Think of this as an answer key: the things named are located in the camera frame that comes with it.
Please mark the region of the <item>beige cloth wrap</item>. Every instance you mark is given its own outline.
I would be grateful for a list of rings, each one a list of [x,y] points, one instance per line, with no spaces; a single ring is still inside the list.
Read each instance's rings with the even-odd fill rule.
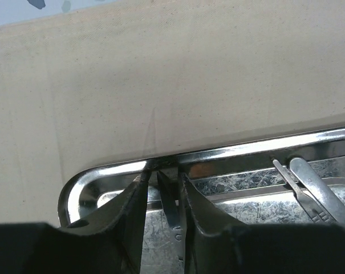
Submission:
[[[345,1],[125,1],[0,27],[0,223],[98,164],[345,124]]]

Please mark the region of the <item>steel scalpel handle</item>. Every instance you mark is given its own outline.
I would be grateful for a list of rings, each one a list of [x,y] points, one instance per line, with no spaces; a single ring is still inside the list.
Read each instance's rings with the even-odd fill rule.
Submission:
[[[345,224],[345,205],[303,158],[292,158],[289,170],[338,223]]]
[[[302,189],[298,186],[295,180],[291,177],[289,172],[281,165],[277,159],[272,159],[272,163],[277,171],[283,177],[286,184],[288,184],[293,192],[297,202],[303,208],[305,213],[309,216],[313,223],[334,223],[335,220],[327,214],[318,203],[308,195],[306,195]]]

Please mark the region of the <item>steel surgical scissors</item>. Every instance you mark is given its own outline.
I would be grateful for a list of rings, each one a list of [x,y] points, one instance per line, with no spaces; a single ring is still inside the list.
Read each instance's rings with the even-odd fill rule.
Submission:
[[[182,244],[178,183],[172,181],[162,171],[157,171],[156,176],[161,205],[168,223],[170,239],[177,253],[179,267],[184,269],[184,249]]]

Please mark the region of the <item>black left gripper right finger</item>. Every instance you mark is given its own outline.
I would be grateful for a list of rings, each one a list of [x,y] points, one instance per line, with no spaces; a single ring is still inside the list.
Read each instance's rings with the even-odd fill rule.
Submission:
[[[237,239],[246,224],[217,208],[179,173],[185,273],[235,273],[240,264]]]

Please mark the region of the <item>steel instrument tray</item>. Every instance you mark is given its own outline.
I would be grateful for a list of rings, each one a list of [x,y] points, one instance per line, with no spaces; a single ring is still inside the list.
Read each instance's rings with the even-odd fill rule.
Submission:
[[[106,164],[76,174],[58,201],[61,226],[86,217],[120,194],[143,170],[149,180],[142,273],[182,273],[164,216],[156,172],[177,195],[178,169],[209,200],[248,223],[308,223],[310,218],[272,164],[303,158],[345,204],[345,127],[256,140],[221,148]]]

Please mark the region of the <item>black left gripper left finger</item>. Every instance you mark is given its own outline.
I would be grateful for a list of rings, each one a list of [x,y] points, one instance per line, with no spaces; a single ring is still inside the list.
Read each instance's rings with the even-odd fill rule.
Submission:
[[[139,273],[147,211],[149,172],[142,172],[116,197],[66,227],[86,250],[84,273]]]

